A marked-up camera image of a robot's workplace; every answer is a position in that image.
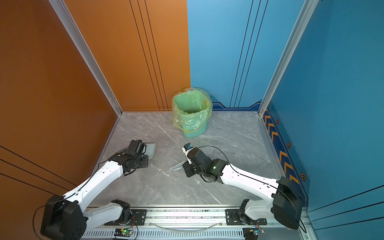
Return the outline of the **grey-green hand brush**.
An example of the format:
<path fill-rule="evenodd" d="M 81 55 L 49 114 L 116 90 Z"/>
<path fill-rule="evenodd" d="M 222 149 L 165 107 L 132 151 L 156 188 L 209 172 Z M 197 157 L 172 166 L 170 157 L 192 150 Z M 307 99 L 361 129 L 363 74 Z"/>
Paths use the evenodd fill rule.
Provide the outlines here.
<path fill-rule="evenodd" d="M 183 165 L 184 165 L 185 163 L 188 163 L 188 161 L 186 161 L 186 162 L 181 162 L 181 163 L 176 164 L 175 166 L 173 166 L 173 167 L 171 168 L 171 170 L 172 170 L 172 171 L 180 170 L 180 169 L 183 168 Z"/>

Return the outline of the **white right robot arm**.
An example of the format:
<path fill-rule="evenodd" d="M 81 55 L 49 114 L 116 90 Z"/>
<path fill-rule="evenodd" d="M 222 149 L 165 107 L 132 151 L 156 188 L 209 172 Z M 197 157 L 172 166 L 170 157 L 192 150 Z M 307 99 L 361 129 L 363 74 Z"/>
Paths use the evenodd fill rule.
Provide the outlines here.
<path fill-rule="evenodd" d="M 260 198 L 243 200 L 238 215 L 243 224 L 255 225 L 258 219 L 275 218 L 281 225 L 303 231 L 301 219 L 304 195 L 296 183 L 286 177 L 269 179 L 251 174 L 232 165 L 228 159 L 210 159 L 201 148 L 186 144 L 182 148 L 187 157 L 183 169 L 188 178 L 199 175 L 206 183 L 220 183 L 237 187 Z"/>

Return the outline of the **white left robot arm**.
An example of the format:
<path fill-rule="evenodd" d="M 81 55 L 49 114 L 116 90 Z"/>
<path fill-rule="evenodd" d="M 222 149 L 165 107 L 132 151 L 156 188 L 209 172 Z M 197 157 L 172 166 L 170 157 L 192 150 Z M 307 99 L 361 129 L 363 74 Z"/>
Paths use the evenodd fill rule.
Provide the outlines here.
<path fill-rule="evenodd" d="M 113 200 L 95 209 L 88 207 L 116 179 L 147 168 L 155 149 L 155 143 L 132 140 L 128 147 L 102 162 L 102 167 L 79 186 L 62 196 L 52 196 L 42 207 L 40 234 L 51 240 L 79 240 L 85 232 L 109 222 L 134 226 L 135 217 L 127 202 Z"/>

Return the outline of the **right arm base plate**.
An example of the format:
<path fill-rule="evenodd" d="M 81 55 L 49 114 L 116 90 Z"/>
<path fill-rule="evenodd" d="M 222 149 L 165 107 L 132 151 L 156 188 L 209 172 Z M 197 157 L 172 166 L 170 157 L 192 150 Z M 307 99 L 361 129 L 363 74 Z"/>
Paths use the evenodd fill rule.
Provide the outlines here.
<path fill-rule="evenodd" d="M 226 224 L 228 226 L 247 225 L 247 226 L 266 226 L 267 219 L 252 220 L 246 214 L 239 214 L 239 209 L 226 209 Z"/>

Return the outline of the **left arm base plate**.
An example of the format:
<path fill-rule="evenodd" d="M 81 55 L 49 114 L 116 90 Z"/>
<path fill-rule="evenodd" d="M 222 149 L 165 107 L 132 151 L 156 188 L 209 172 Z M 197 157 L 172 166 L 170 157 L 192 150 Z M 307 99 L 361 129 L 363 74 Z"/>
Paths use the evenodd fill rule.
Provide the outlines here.
<path fill-rule="evenodd" d="M 146 222 L 147 210 L 146 209 L 131 209 L 131 218 L 127 221 L 116 220 L 105 223 L 105 226 L 144 226 Z"/>

